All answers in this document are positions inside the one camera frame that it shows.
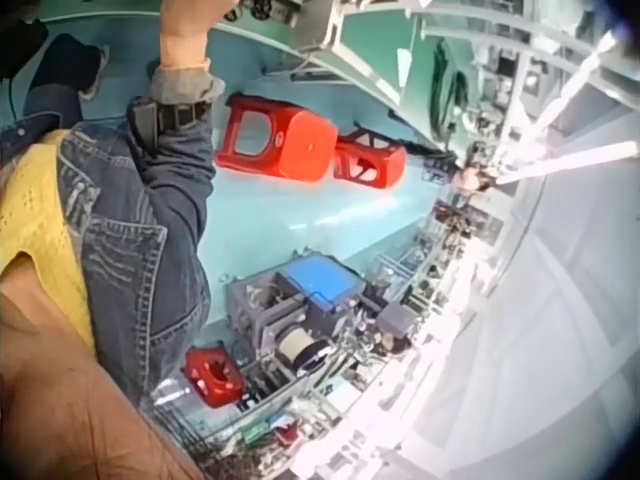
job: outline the machine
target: machine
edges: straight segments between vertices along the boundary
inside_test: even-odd
[[[366,282],[331,257],[309,252],[227,286],[231,327],[255,359],[277,355],[296,376],[320,368]]]

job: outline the fluorescent light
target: fluorescent light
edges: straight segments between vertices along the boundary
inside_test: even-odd
[[[640,149],[636,141],[612,143],[604,147],[590,148],[523,167],[517,172],[499,177],[497,183],[504,184],[522,180],[523,178],[542,177],[550,173],[615,162],[616,160],[624,160],[638,155],[640,155]]]
[[[409,80],[409,71],[411,70],[411,63],[413,62],[413,55],[411,51],[406,48],[399,48],[397,52],[398,56],[398,85],[400,88],[404,88]]]
[[[569,102],[571,102],[582,87],[589,81],[589,76],[600,67],[600,56],[611,50],[615,45],[616,39],[613,33],[610,31],[607,32],[593,53],[580,64],[578,71],[564,84],[560,95],[547,105],[531,128],[527,128],[522,132],[518,144],[506,153],[506,158],[503,160],[504,163],[508,164],[510,163],[509,160],[513,157],[518,157],[526,153],[530,144],[558,118]]]

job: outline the red plastic part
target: red plastic part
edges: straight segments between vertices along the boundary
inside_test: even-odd
[[[363,137],[368,137],[368,145],[359,142]],[[391,188],[398,183],[404,174],[406,150],[395,144],[376,147],[375,138],[372,132],[363,129],[339,137],[334,177],[379,189]],[[361,171],[353,173],[354,166]],[[365,176],[371,170],[375,170],[375,177],[366,179]]]
[[[331,122],[298,105],[262,97],[236,94],[227,105],[231,116],[216,165],[300,182],[317,182],[327,174],[338,138]],[[236,151],[242,118],[248,112],[267,116],[271,124],[269,142],[257,155]]]
[[[224,347],[191,348],[184,374],[202,401],[211,408],[238,402],[244,393],[244,379]]]

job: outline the green component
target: green component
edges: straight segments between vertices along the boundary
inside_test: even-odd
[[[246,445],[251,445],[255,441],[259,440],[263,435],[269,431],[269,424],[264,420],[254,424],[247,430],[242,432],[242,439]]]

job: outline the black strap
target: black strap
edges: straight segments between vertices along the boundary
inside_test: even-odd
[[[158,105],[158,133],[176,131],[195,123],[211,110],[208,102],[193,105]]]

